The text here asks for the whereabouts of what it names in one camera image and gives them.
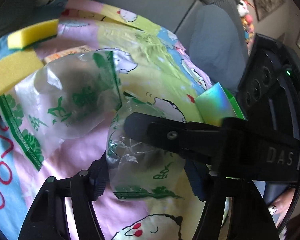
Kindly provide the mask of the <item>person's hand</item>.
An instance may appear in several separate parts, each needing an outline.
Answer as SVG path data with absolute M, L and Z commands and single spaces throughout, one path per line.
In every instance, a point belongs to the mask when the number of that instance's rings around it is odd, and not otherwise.
M 275 224 L 278 228 L 282 223 L 288 209 L 292 203 L 295 189 L 288 189 L 279 197 L 277 197 L 268 207 L 268 210 L 272 216 L 275 216 Z

